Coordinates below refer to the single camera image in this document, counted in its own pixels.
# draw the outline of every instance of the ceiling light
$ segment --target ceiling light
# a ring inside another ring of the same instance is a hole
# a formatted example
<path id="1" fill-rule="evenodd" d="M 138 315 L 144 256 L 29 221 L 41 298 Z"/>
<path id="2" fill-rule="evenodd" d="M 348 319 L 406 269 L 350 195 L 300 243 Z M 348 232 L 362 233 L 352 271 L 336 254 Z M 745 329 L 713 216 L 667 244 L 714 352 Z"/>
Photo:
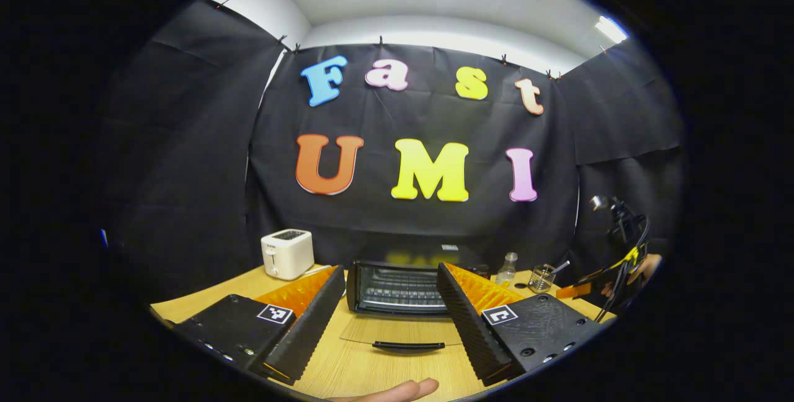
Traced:
<path id="1" fill-rule="evenodd" d="M 595 27 L 599 29 L 602 34 L 607 35 L 609 39 L 615 41 L 615 43 L 621 43 L 627 38 L 627 35 L 620 29 L 618 24 L 614 23 L 612 19 L 608 19 L 604 16 L 599 18 L 599 23 L 595 24 Z"/>

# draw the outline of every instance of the blue letter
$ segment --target blue letter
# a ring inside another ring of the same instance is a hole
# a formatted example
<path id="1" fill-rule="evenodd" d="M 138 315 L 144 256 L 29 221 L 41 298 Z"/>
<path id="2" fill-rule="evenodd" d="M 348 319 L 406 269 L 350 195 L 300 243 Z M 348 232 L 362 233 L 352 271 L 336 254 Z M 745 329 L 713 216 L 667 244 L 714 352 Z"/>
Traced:
<path id="1" fill-rule="evenodd" d="M 339 89 L 331 87 L 330 83 L 333 81 L 337 86 L 342 83 L 342 72 L 339 68 L 346 65 L 346 58 L 338 55 L 330 60 L 318 63 L 318 65 L 309 66 L 309 68 L 305 68 L 300 72 L 301 76 L 305 76 L 309 80 L 309 88 L 311 89 L 310 106 L 321 105 L 339 96 Z"/>

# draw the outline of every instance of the white toaster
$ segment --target white toaster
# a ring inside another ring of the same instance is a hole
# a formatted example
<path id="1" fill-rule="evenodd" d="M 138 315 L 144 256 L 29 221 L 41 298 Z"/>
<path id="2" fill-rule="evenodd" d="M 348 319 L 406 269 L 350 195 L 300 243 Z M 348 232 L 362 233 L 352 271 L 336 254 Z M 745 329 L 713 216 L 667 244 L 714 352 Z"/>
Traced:
<path id="1" fill-rule="evenodd" d="M 286 229 L 262 238 L 264 272 L 281 280 L 295 280 L 314 265 L 311 233 Z"/>

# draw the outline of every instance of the person's hand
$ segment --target person's hand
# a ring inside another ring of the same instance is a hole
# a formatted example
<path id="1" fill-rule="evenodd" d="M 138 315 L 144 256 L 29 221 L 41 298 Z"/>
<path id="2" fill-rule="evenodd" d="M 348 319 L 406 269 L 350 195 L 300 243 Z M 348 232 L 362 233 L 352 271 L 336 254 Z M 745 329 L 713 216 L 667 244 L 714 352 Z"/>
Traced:
<path id="1" fill-rule="evenodd" d="M 439 389 L 439 382 L 435 379 L 425 379 L 419 383 L 408 380 L 400 385 L 378 393 L 358 397 L 329 397 L 331 402 L 411 402 Z"/>
<path id="2" fill-rule="evenodd" d="M 637 267 L 637 270 L 635 270 L 635 272 L 632 273 L 632 275 L 629 275 L 629 280 L 626 282 L 626 284 L 631 284 L 635 282 L 637 277 L 639 277 L 640 273 L 643 274 L 643 277 L 645 277 L 645 281 L 647 281 L 648 278 L 650 278 L 651 275 L 653 275 L 653 272 L 656 271 L 656 267 L 659 267 L 659 263 L 661 263 L 661 255 L 654 255 L 652 253 L 648 254 L 646 256 L 646 259 L 644 259 L 643 262 L 640 263 L 640 266 Z M 606 295 L 607 298 L 612 298 L 612 288 L 614 286 L 615 286 L 614 283 L 607 283 L 607 285 L 605 285 L 604 288 L 601 289 L 601 295 Z"/>

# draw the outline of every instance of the orange soft gripper pad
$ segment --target orange soft gripper pad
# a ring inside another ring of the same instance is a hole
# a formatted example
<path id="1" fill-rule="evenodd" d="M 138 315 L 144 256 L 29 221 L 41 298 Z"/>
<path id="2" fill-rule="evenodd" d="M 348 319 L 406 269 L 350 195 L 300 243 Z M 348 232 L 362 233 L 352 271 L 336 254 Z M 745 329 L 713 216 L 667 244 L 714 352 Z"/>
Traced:
<path id="1" fill-rule="evenodd" d="M 444 263 L 444 266 L 447 267 L 449 273 L 455 278 L 460 289 L 466 294 L 466 298 L 468 298 L 468 301 L 474 306 L 474 309 L 479 315 L 481 315 L 485 309 L 515 303 L 516 301 L 524 299 L 524 297 L 510 289 L 498 286 L 496 283 L 491 283 L 491 281 L 469 272 L 468 270 L 453 266 L 453 264 Z"/>
<path id="2" fill-rule="evenodd" d="M 581 286 L 567 286 L 567 288 L 556 291 L 556 297 L 558 300 L 560 298 L 576 298 L 581 297 L 581 295 L 587 295 L 591 290 L 592 286 L 590 283 L 584 283 Z"/>
<path id="3" fill-rule="evenodd" d="M 295 317 L 300 318 L 337 267 L 339 266 L 315 272 L 308 277 L 300 278 L 286 286 L 267 292 L 254 300 L 260 303 L 274 304 L 280 308 L 292 309 L 295 312 Z"/>

